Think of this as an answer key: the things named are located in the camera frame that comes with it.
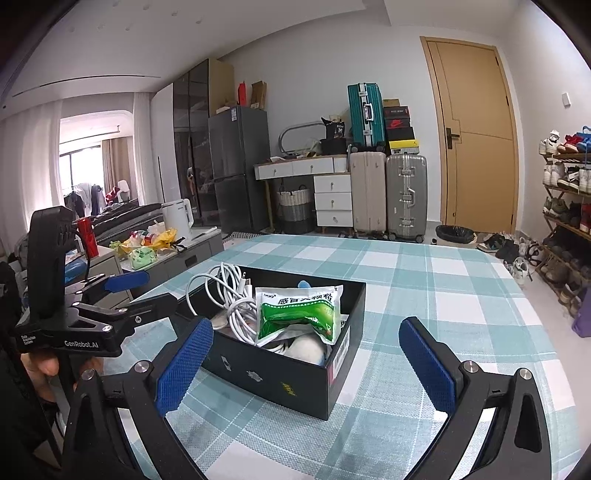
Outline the person's left hand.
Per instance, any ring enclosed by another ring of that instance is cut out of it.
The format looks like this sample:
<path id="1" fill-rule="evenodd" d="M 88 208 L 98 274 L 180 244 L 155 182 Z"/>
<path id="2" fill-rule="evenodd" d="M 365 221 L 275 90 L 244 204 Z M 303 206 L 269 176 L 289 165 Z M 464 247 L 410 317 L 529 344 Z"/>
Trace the person's left hand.
<path id="1" fill-rule="evenodd" d="M 43 400 L 55 403 L 56 397 L 49 385 L 49 379 L 59 373 L 57 357 L 48 350 L 40 350 L 21 354 L 20 359 L 37 394 Z"/>

